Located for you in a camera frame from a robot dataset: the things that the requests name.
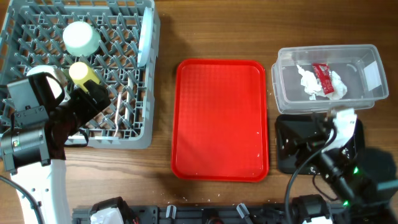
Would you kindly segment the yellow plastic cup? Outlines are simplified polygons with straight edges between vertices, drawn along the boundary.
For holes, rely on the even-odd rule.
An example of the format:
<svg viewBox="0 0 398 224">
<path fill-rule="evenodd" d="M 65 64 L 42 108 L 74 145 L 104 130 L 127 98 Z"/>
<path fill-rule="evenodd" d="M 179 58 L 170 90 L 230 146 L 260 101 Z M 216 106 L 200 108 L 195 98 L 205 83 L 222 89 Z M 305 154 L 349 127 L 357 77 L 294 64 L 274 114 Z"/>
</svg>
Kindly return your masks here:
<svg viewBox="0 0 398 224">
<path fill-rule="evenodd" d="M 74 84 L 86 93 L 88 90 L 84 84 L 88 80 L 93 80 L 96 84 L 100 84 L 100 80 L 96 76 L 95 71 L 84 62 L 75 62 L 71 65 L 68 72 Z"/>
</svg>

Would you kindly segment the white plastic spoon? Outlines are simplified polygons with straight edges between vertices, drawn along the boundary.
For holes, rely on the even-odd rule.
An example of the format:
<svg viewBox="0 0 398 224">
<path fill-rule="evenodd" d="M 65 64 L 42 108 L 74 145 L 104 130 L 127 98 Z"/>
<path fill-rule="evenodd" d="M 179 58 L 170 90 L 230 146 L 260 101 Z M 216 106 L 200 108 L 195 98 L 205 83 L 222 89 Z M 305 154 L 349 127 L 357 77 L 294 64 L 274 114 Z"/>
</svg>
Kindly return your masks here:
<svg viewBox="0 0 398 224">
<path fill-rule="evenodd" d="M 115 123 L 115 132 L 113 137 L 117 137 L 118 131 L 119 131 L 119 111 L 121 107 L 121 99 L 122 99 L 122 93 L 118 93 L 118 98 L 117 98 L 117 104 L 116 104 L 116 114 L 114 117 L 114 123 Z"/>
</svg>

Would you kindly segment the white plastic fork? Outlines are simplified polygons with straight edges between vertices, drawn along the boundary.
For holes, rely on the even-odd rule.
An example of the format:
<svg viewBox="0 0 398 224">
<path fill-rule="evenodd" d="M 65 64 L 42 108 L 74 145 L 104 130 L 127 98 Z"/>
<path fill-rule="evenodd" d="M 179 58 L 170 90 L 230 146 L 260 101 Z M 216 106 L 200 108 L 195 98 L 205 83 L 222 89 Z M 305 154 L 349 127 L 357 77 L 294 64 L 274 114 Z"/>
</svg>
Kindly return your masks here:
<svg viewBox="0 0 398 224">
<path fill-rule="evenodd" d="M 133 82 L 132 82 L 132 80 L 130 78 L 128 78 L 128 80 L 127 80 L 126 110 L 125 110 L 125 115 L 124 115 L 124 118 L 127 121 L 130 121 L 130 118 L 131 118 L 131 100 L 132 100 L 132 97 L 133 97 L 132 90 L 133 90 Z"/>
</svg>

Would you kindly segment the mint green bowl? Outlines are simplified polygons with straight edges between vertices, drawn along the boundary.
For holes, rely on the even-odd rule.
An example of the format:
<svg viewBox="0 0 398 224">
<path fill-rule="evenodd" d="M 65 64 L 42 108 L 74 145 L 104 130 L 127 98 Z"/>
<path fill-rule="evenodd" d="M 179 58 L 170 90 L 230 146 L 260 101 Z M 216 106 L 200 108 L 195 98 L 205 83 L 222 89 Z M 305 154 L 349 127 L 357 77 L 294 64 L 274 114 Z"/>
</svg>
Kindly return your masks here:
<svg viewBox="0 0 398 224">
<path fill-rule="evenodd" d="M 100 47 L 101 37 L 90 24 L 82 21 L 72 22 L 63 30 L 62 39 L 69 54 L 89 57 Z"/>
</svg>

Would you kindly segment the red ketchup sachet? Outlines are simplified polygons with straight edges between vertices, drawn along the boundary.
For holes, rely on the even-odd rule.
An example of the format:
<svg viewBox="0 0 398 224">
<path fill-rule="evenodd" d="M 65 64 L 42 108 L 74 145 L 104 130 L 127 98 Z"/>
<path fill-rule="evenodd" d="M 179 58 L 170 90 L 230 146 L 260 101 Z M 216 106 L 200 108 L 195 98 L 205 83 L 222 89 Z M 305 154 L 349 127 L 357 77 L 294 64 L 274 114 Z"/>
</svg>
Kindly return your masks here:
<svg viewBox="0 0 398 224">
<path fill-rule="evenodd" d="M 325 63 L 313 63 L 312 67 L 320 80 L 324 94 L 333 93 L 335 90 L 333 88 L 329 66 Z"/>
</svg>

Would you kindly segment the light blue round plate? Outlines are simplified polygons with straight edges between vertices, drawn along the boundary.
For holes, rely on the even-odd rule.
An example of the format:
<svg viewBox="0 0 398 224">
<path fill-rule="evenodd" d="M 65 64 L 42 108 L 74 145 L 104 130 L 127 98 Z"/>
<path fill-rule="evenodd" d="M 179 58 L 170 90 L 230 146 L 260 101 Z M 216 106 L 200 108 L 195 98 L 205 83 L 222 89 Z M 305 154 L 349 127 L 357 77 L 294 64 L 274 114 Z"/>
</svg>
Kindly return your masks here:
<svg viewBox="0 0 398 224">
<path fill-rule="evenodd" d="M 146 7 L 142 18 L 141 33 L 139 39 L 139 52 L 137 55 L 138 67 L 143 67 L 149 60 L 150 48 L 152 44 L 152 33 L 154 26 L 154 12 Z"/>
</svg>

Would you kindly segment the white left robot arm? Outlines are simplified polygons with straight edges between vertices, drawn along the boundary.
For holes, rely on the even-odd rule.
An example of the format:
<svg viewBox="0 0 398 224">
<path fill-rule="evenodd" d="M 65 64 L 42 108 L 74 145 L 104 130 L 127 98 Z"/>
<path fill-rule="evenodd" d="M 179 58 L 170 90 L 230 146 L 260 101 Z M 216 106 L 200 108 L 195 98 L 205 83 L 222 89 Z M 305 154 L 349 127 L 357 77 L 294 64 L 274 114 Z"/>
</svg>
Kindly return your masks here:
<svg viewBox="0 0 398 224">
<path fill-rule="evenodd" d="M 105 87 L 84 82 L 65 100 L 54 96 L 52 75 L 37 73 L 7 84 L 15 109 L 1 136 L 1 159 L 10 178 L 1 180 L 18 191 L 26 223 L 71 223 L 66 195 L 68 138 L 110 105 Z"/>
</svg>

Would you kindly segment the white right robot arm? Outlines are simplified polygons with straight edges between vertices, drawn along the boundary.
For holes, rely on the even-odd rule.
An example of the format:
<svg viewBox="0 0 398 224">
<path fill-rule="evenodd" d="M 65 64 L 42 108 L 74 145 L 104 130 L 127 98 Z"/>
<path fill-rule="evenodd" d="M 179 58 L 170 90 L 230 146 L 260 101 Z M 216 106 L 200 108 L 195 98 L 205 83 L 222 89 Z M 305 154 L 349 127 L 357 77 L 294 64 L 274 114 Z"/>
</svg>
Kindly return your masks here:
<svg viewBox="0 0 398 224">
<path fill-rule="evenodd" d="M 397 167 L 392 154 L 366 147 L 364 131 L 355 130 L 348 142 L 337 146 L 336 131 L 286 135 L 286 147 L 296 155 L 285 201 L 302 169 L 315 166 L 347 209 L 352 223 L 397 223 L 389 206 L 397 192 Z"/>
</svg>

